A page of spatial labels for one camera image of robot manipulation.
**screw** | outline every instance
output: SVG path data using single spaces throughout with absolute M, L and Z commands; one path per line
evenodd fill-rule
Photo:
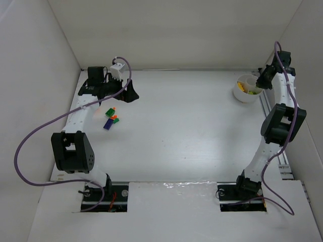
M 121 195 L 123 196 L 123 197 L 127 197 L 128 196 L 128 190 L 123 190 L 122 192 L 121 192 Z

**red wire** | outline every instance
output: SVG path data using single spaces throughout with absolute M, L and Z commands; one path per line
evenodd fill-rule
M 110 208 L 109 208 L 108 212 L 111 212 L 111 209 L 112 209 L 112 207 L 113 207 L 113 203 L 115 202 L 115 200 L 116 200 L 116 198 L 117 198 L 117 193 L 116 193 L 116 192 L 114 192 L 112 196 L 113 196 L 113 199 L 112 199 L 112 201 L 111 201 L 111 203 L 110 203 Z

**white bowl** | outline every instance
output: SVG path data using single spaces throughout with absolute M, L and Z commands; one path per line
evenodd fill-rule
M 233 88 L 233 94 L 234 96 L 241 102 L 245 103 L 250 103 L 254 102 L 255 100 L 258 99 L 258 97 L 261 95 L 263 92 L 263 89 L 257 88 L 255 86 L 255 83 L 257 81 L 258 77 L 253 76 L 253 75 L 242 75 L 238 78 L 237 82 L 235 83 L 235 86 Z M 252 90 L 256 92 L 257 94 L 251 95 L 248 93 L 243 92 L 239 86 L 238 83 L 241 83 L 242 87 L 244 89 Z

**white wall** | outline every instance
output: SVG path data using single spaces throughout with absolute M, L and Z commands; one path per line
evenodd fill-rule
M 69 109 L 80 68 L 46 0 L 10 2 L 0 4 L 0 240 L 24 242 L 42 188 L 16 175 L 14 152 L 32 129 Z M 63 122 L 23 147 L 19 164 L 29 179 L 48 180 L 50 137 Z
M 83 68 L 259 68 L 301 0 L 49 0 Z
M 323 1 L 303 0 L 280 43 L 296 69 L 296 97 L 307 110 L 306 123 L 287 155 L 296 179 L 304 181 L 323 234 Z

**black bracket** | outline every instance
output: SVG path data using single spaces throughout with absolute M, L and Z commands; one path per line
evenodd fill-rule
M 261 126 L 261 135 L 264 137 L 266 143 L 275 143 L 283 146 L 291 128 L 293 117 L 293 107 L 287 107 L 285 104 L 276 104 Z M 289 142 L 292 142 L 295 138 L 305 117 L 306 110 L 297 108 L 296 123 Z
M 279 51 L 278 56 L 284 66 L 284 69 L 286 70 L 287 74 L 291 74 L 293 77 L 295 77 L 296 72 L 295 69 L 292 67 L 289 67 L 292 59 L 291 59 L 291 53 L 287 51 Z M 257 80 L 257 87 L 262 89 L 272 89 L 272 80 L 276 73 L 283 73 L 283 69 L 279 65 L 279 62 L 274 56 L 274 59 L 270 65 L 266 65 L 265 70 L 261 73 L 260 77 Z
M 67 150 L 66 147 L 72 144 L 75 145 L 75 150 Z M 51 145 L 58 170 L 89 173 L 93 169 L 94 152 L 85 133 L 53 133 Z
M 113 78 L 111 73 L 108 73 L 107 76 L 104 77 L 103 67 L 89 67 L 87 69 L 87 73 L 88 79 L 80 88 L 80 91 L 78 92 L 79 96 L 83 94 L 91 94 L 93 96 L 97 96 L 97 98 L 100 100 L 106 96 L 115 94 L 122 89 L 123 80 Z M 132 80 L 130 81 L 126 90 L 114 98 L 127 103 L 138 99 L 139 95 L 133 88 Z

